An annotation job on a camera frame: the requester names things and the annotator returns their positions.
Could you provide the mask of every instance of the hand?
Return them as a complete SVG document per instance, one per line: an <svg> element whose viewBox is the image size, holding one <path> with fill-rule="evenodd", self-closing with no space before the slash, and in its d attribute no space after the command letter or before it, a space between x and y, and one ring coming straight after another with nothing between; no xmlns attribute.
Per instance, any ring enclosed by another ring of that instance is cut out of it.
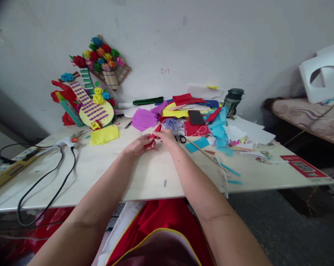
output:
<svg viewBox="0 0 334 266"><path fill-rule="evenodd" d="M167 149L177 145L173 131L170 129L162 129L160 132L154 132L153 134L157 137L157 139L161 139L161 142L167 146Z"/></svg>
<svg viewBox="0 0 334 266"><path fill-rule="evenodd" d="M156 146L156 141L153 138L150 139L150 136L151 134L145 134L138 137L132 143L125 147L124 152L136 158L144 154L148 150L154 150ZM150 143L152 143L152 145L150 145L149 147L145 147L145 145Z"/></svg>

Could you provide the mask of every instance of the patterned mattress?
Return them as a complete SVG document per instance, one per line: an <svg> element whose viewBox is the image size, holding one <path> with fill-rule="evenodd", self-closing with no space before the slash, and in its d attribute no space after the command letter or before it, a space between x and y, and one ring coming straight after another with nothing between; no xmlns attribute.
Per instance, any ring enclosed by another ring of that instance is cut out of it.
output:
<svg viewBox="0 0 334 266"><path fill-rule="evenodd" d="M330 106L322 106L319 103L312 104L307 99L277 100L272 105L273 113L279 118L334 143L334 108L313 123L329 109Z"/></svg>

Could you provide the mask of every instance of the blue paper flower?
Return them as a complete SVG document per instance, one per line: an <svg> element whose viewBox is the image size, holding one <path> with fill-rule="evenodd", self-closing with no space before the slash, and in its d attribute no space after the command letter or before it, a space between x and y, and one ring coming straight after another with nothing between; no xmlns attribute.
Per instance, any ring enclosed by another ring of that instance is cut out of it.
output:
<svg viewBox="0 0 334 266"><path fill-rule="evenodd" d="M103 44L103 41L99 39L98 37L93 37L92 43L94 43L96 47L101 47L101 45Z"/></svg>
<svg viewBox="0 0 334 266"><path fill-rule="evenodd" d="M103 92L101 95L103 96L104 100L109 100L110 99L110 94L107 93L107 92Z"/></svg>
<svg viewBox="0 0 334 266"><path fill-rule="evenodd" d="M69 82L69 81L74 80L75 78L73 77L72 74L65 73L65 74L61 75L61 79L62 79L62 81Z"/></svg>
<svg viewBox="0 0 334 266"><path fill-rule="evenodd" d="M104 64L105 63L105 60L104 60L104 58L99 58L98 60L97 60L97 63L99 64L99 65L102 65L102 64Z"/></svg>

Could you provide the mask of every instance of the scissors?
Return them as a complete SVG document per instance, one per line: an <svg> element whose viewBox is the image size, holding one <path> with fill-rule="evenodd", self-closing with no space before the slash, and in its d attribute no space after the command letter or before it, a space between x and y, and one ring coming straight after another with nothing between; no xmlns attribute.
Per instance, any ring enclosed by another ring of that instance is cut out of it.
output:
<svg viewBox="0 0 334 266"><path fill-rule="evenodd" d="M181 142L181 143L186 143L186 138L183 136L183 135L180 135L179 132L178 132L178 129L177 129L177 126L174 125L174 138L175 140L178 142L178 140Z"/></svg>

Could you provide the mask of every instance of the popsicle stick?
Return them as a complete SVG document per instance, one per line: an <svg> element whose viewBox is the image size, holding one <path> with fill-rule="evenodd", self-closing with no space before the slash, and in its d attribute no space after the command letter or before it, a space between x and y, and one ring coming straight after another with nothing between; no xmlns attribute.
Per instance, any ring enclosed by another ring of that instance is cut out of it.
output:
<svg viewBox="0 0 334 266"><path fill-rule="evenodd" d="M228 172L228 170L226 168L224 168L222 165L219 165L218 162L212 158L211 156L209 156L206 152L204 152L202 149L200 149L198 146L196 146L192 141L190 141L189 139L186 139L187 141L189 141L191 144L193 144L199 151L201 151L203 154L205 154L210 160L212 160L215 164L217 164L218 166L220 166L221 168L223 168L226 172Z"/></svg>

